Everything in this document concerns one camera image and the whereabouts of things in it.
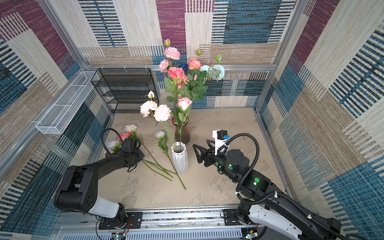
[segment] white vase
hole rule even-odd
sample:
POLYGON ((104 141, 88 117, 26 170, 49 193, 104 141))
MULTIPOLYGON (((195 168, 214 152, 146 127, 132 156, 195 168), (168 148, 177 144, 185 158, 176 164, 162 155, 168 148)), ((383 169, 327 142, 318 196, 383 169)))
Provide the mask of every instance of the white vase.
MULTIPOLYGON (((180 142, 176 142, 175 145, 177 149, 180 146, 180 142)), ((189 163, 185 144, 181 143, 181 146, 184 148, 184 150, 180 153, 175 152, 174 147, 172 146, 172 163, 175 166, 177 173, 184 174, 189 169, 189 163)))

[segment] white rose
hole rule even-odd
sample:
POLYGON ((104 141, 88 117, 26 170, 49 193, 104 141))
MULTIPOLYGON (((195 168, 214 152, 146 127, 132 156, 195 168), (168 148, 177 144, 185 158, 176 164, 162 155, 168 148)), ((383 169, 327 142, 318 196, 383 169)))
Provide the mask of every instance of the white rose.
POLYGON ((155 133, 157 139, 163 138, 166 133, 163 130, 159 130, 155 133))
POLYGON ((170 118, 171 110, 167 105, 160 105, 155 110, 155 114, 153 115, 156 119, 156 121, 167 121, 170 118))
POLYGON ((218 75, 217 80, 221 80, 224 78, 225 70, 224 70, 224 67, 222 65, 216 64, 213 66, 213 69, 214 70, 220 70, 220 74, 218 75))
POLYGON ((146 96, 148 96, 148 98, 154 98, 155 94, 153 91, 149 91, 148 95, 146 95, 146 96))
POLYGON ((146 101, 143 105, 140 106, 140 114, 143 114, 144 117, 149 115, 149 110, 155 110, 157 108, 157 103, 151 100, 146 101))
POLYGON ((209 66, 208 65, 203 65, 200 67, 200 72, 207 71, 208 72, 209 66))
POLYGON ((135 124, 125 125, 124 132, 134 132, 137 126, 135 124))
POLYGON ((115 151, 119 147, 120 147, 120 142, 119 140, 117 140, 117 138, 110 140, 109 143, 107 144, 107 148, 111 149, 112 151, 115 151))

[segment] table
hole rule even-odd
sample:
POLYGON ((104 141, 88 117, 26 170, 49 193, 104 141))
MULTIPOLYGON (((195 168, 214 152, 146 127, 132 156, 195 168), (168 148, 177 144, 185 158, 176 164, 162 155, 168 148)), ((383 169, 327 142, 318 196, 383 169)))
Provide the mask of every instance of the table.
MULTIPOLYGON (((240 201, 235 195, 236 184, 229 181, 225 175, 220 175, 215 166, 206 168, 203 164, 198 164, 192 148, 193 144, 207 147, 206 139, 212 139, 212 130, 215 129, 227 130, 230 136, 242 132, 253 135, 260 146, 260 157, 255 169, 271 179, 280 189, 284 189, 252 108, 193 109, 189 117, 188 129, 191 135, 191 141, 187 144, 189 171, 180 175, 187 190, 184 190, 177 176, 173 181, 169 181, 140 162, 130 173, 124 168, 100 179, 99 195, 124 204, 126 209, 238 204, 240 201)), ((169 159, 157 146, 154 137, 156 131, 165 131, 164 126, 159 123, 155 127, 154 119, 143 118, 140 114, 116 114, 112 128, 122 132, 127 124, 138 126, 137 134, 144 139, 144 144, 151 154, 164 168, 173 171, 169 159)), ((174 133, 175 127, 170 120, 168 125, 174 133)), ((116 134, 110 131, 106 142, 116 137, 116 134)), ((170 148, 172 145, 170 139, 167 144, 170 148)), ((148 152, 143 147, 141 149, 145 154, 144 159, 153 161, 148 152)), ((234 140, 229 149, 240 149, 250 159, 250 163, 255 157, 256 148, 249 138, 240 137, 234 140)))

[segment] white mesh basket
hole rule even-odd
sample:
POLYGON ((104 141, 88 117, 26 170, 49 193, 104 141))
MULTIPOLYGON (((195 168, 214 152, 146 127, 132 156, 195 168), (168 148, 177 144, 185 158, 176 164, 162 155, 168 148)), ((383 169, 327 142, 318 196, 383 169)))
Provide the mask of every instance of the white mesh basket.
POLYGON ((43 134, 63 134, 68 124, 73 119, 93 85, 91 83, 99 79, 93 71, 83 71, 80 73, 63 95, 43 116, 36 128, 43 134))

